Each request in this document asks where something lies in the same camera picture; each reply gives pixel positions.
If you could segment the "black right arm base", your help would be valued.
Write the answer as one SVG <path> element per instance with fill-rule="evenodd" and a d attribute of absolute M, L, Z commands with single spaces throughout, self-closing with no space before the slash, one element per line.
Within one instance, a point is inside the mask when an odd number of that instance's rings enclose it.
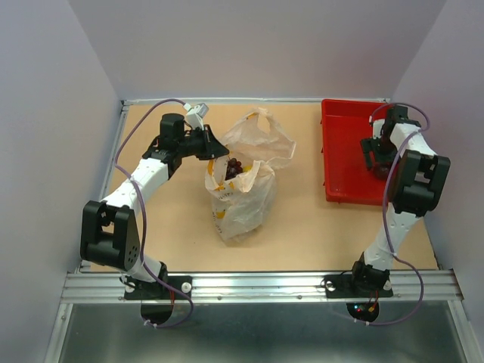
<path fill-rule="evenodd" d="M 350 274 L 325 275 L 321 286 L 328 299 L 350 299 L 370 297 L 393 297 L 392 290 L 377 289 L 366 284 L 354 282 Z"/>

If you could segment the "dark purple fake passionfruit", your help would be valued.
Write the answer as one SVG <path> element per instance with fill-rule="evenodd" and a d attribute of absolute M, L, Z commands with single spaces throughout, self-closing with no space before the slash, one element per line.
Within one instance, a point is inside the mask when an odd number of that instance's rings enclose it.
<path fill-rule="evenodd" d="M 372 172 L 379 180 L 386 180 L 388 178 L 390 166 L 388 164 L 377 164 L 373 167 Z"/>

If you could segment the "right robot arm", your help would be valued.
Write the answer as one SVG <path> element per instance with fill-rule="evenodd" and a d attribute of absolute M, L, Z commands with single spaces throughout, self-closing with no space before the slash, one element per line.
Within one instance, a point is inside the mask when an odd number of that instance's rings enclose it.
<path fill-rule="evenodd" d="M 361 140 L 367 170 L 384 178 L 385 185 L 382 227 L 348 276 L 349 289 L 357 295 L 390 290 L 389 272 L 400 260 L 399 248 L 414 225 L 437 207 L 451 166 L 425 140 L 430 124 L 409 117 L 412 105 L 391 103 L 382 109 L 384 118 L 369 117 L 372 136 Z"/>

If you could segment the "dark purple fake grapes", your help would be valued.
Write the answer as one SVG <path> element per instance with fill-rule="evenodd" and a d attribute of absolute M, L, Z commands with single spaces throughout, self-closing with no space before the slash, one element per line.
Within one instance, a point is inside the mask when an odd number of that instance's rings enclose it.
<path fill-rule="evenodd" d="M 225 180 L 230 180 L 235 178 L 237 175 L 243 172 L 243 167 L 241 161 L 236 158 L 231 158 L 226 166 Z"/>

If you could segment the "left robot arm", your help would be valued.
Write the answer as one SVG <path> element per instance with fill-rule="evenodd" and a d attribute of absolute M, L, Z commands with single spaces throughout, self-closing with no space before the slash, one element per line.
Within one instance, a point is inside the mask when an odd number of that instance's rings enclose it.
<path fill-rule="evenodd" d="M 171 179 L 185 157 L 214 160 L 228 155 L 228 149 L 204 123 L 204 114 L 201 106 L 185 115 L 164 114 L 159 135 L 135 170 L 125 174 L 125 181 L 114 192 L 100 201 L 87 202 L 82 211 L 82 259 L 142 281 L 142 289 L 153 298 L 167 292 L 167 268 L 144 254 L 136 218 L 147 216 L 146 202 Z"/>

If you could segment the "white plastic bag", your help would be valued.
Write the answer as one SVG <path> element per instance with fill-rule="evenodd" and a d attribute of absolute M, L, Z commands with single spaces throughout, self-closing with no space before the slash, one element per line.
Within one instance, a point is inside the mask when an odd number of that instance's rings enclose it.
<path fill-rule="evenodd" d="M 242 116 L 220 142 L 230 153 L 209 161 L 204 182 L 216 232 L 229 244 L 249 237 L 265 223 L 277 191 L 276 172 L 290 164 L 296 142 L 263 108 Z M 252 169 L 225 180 L 231 158 Z"/>

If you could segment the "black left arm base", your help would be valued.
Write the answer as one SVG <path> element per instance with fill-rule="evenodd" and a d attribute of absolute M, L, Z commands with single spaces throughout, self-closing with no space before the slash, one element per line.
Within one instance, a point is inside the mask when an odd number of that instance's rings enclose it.
<path fill-rule="evenodd" d="M 124 299 L 126 300 L 169 300 L 170 290 L 158 282 L 139 281 L 132 277 L 122 275 L 119 281 L 125 286 Z M 170 275 L 167 284 L 177 290 L 182 289 L 184 283 L 192 284 L 189 275 Z"/>

